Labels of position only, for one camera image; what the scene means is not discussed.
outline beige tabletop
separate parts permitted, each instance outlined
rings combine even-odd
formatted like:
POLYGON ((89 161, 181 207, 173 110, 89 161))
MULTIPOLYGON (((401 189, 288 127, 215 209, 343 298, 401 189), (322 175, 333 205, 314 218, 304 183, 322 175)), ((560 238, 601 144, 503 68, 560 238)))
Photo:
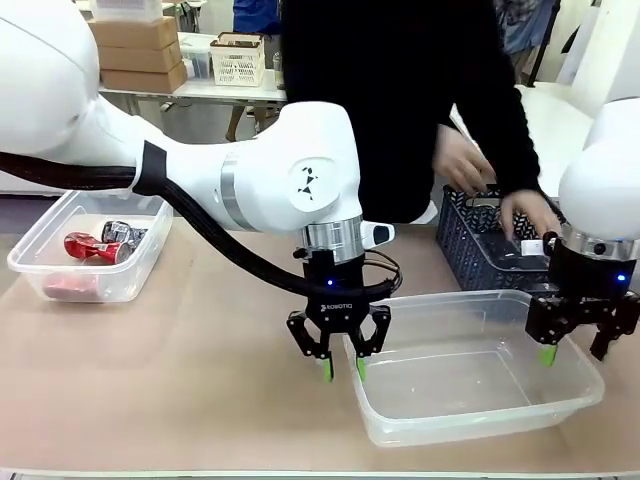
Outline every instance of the beige tabletop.
MULTIPOLYGON (((290 240, 238 238, 300 271, 290 240)), ((401 294, 457 288, 432 228, 403 228, 386 251, 403 267, 401 294)), ((600 367, 604 401, 559 427, 381 449, 337 344, 326 384, 290 337, 285 319, 303 305, 231 265, 181 219, 131 304, 47 303, 18 280, 0 299, 0 466, 149 476, 640 470, 640 335, 600 367)))

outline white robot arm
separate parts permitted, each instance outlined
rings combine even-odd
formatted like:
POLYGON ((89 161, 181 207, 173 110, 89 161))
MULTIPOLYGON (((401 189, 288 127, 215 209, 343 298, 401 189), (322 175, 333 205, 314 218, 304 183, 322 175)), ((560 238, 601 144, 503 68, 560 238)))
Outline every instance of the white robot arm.
POLYGON ((0 38, 0 170, 63 188, 161 195, 241 268, 307 297, 306 310, 287 320, 305 355, 330 363, 332 333, 348 334, 359 357, 381 350, 389 309, 370 303, 389 297, 402 276, 385 257, 370 264, 394 278, 364 285, 365 253, 393 240, 394 230, 362 219, 358 155, 343 108, 288 105, 252 140, 185 145, 98 94, 97 47, 70 0, 3 5, 0 38), (296 232, 304 278, 226 230, 296 232), (368 315, 378 328, 365 340, 360 325, 368 315), (323 332, 320 341, 307 333, 306 319, 323 332))
POLYGON ((634 333, 640 297, 629 291, 640 259, 640 98, 603 107, 585 150, 560 181, 567 222, 547 234, 551 298, 533 298, 527 332, 555 348, 574 328, 598 328, 591 353, 602 360, 611 341, 634 333))

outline black cable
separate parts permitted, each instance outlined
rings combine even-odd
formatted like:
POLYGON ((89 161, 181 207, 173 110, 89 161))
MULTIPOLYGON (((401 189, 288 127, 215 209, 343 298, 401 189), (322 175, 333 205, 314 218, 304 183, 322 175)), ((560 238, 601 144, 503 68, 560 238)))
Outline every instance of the black cable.
POLYGON ((135 167, 84 167, 39 158, 0 153, 0 170, 11 175, 63 190, 112 190, 129 188, 135 167))
POLYGON ((382 253, 378 250, 365 250, 365 252, 373 253, 374 255, 378 255, 384 258, 385 260, 389 261, 394 267, 398 269, 398 272, 396 274, 396 277, 393 283, 393 291, 395 292, 396 290, 398 290, 398 288, 400 288, 400 285, 402 285, 402 282, 404 280, 404 277, 402 276, 402 269, 400 268, 400 264, 396 262, 393 258, 391 258, 389 255, 387 255, 386 253, 382 253))
POLYGON ((377 302, 389 298, 399 287, 398 274, 393 280, 384 280, 376 285, 362 288, 337 289, 311 283, 303 277, 294 275, 273 265, 239 243, 218 225, 209 214, 182 188, 167 180, 165 191, 161 195, 181 213, 193 229, 213 245, 222 255, 246 270, 253 276, 282 290, 305 297, 325 296, 352 299, 366 299, 377 302))
POLYGON ((389 265, 388 263, 378 262, 376 260, 365 260, 364 265, 366 267, 377 267, 377 268, 382 268, 384 270, 388 270, 393 273, 398 273, 398 269, 393 265, 389 265))

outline empty plastic tub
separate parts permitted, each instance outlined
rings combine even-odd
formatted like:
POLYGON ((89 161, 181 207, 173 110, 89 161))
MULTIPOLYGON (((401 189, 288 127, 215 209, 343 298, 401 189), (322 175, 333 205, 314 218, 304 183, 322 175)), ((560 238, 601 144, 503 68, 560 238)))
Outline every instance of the empty plastic tub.
POLYGON ((65 302, 128 302, 153 269, 171 229, 173 209, 159 197, 131 194, 65 193, 9 253, 12 270, 24 274, 43 298, 65 302), (100 239, 108 220, 146 228, 144 239, 124 262, 105 265, 92 257, 78 260, 67 254, 64 238, 84 232, 100 239))
POLYGON ((369 437, 378 446, 450 442, 556 425, 604 395, 591 361, 567 337, 553 367, 524 331, 530 296, 515 290, 392 299, 384 351, 363 383, 351 359, 369 437))
POLYGON ((211 70, 211 42, 217 39, 215 35, 200 33, 178 32, 182 58, 188 60, 193 66, 193 76, 190 78, 200 80, 212 80, 211 70))

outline black crate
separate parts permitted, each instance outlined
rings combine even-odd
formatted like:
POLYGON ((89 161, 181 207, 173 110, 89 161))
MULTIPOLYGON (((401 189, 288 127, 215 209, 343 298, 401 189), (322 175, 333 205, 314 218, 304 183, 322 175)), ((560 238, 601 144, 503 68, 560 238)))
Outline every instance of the black crate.
MULTIPOLYGON (((496 186, 470 197, 444 188, 436 240, 463 290, 516 289, 553 293, 546 257, 522 257, 500 226, 500 192, 496 186)), ((526 215, 514 215, 514 238, 537 239, 526 215)))

